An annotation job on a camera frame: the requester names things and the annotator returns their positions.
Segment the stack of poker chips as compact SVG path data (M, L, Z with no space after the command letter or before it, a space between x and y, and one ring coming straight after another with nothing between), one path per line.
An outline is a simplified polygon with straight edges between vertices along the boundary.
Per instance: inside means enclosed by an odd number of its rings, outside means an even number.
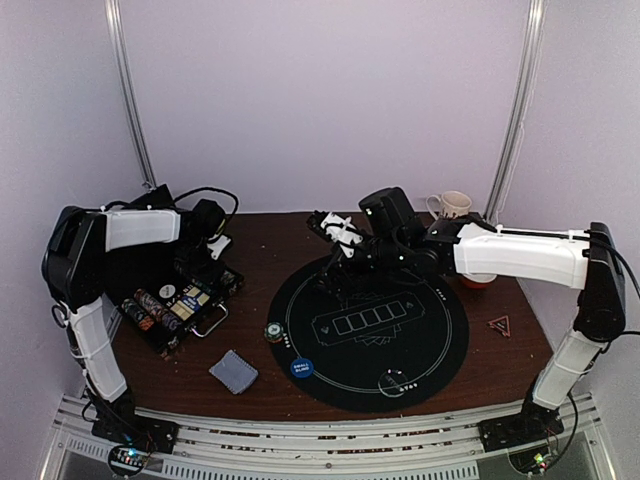
M271 344L279 343L284 338L284 327L278 322L270 322L264 329L264 337Z

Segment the grey cloth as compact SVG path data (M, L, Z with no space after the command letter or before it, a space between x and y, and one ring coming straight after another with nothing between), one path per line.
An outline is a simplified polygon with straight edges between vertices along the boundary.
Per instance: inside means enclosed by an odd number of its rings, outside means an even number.
M246 391L258 378L258 371L234 350L228 350L209 373L234 395Z

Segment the blue small blind button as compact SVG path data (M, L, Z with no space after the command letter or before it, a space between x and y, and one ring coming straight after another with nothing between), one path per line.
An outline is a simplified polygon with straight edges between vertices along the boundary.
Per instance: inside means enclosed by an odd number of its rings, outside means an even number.
M314 370L313 362L303 357L296 358L290 365L290 372L297 379L309 378L313 375Z

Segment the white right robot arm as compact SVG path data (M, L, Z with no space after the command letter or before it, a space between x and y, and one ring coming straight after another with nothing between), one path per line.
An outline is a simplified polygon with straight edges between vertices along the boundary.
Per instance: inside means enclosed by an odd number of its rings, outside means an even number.
M578 291L577 314L560 346L537 376L529 405L513 419L519 440L535 440L587 372L599 351L626 327L625 274L610 231L594 222L587 230L540 231L493 227L464 216L424 226L418 218L385 222L366 233L350 219L315 212L308 227L334 245L338 258L321 274L336 293L350 273L414 269L421 275L453 274L482 283L507 276Z

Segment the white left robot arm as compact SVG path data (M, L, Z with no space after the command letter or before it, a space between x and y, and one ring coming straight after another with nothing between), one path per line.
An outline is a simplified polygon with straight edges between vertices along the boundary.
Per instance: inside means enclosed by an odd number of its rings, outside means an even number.
M76 361L106 429L123 444L137 442L144 424L132 413L131 389L104 320L109 300L158 354L197 334L241 283L220 254L227 218L214 201L191 210L173 204L65 207L42 261L55 317L69 335Z

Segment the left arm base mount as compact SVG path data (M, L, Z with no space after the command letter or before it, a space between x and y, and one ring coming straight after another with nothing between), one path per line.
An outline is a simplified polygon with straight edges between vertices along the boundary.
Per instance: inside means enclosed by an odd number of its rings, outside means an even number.
M107 466L117 476L129 478L140 474L157 453L171 454L179 431L175 422L136 417L136 428L122 423L95 420L93 436L114 443L107 453Z

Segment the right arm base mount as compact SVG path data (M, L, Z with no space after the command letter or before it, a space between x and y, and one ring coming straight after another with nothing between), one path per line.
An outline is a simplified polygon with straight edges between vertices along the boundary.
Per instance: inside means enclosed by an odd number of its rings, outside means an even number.
M545 473L560 453L559 417L535 418L523 413L483 420L478 424L485 452L507 450L509 463L519 473Z

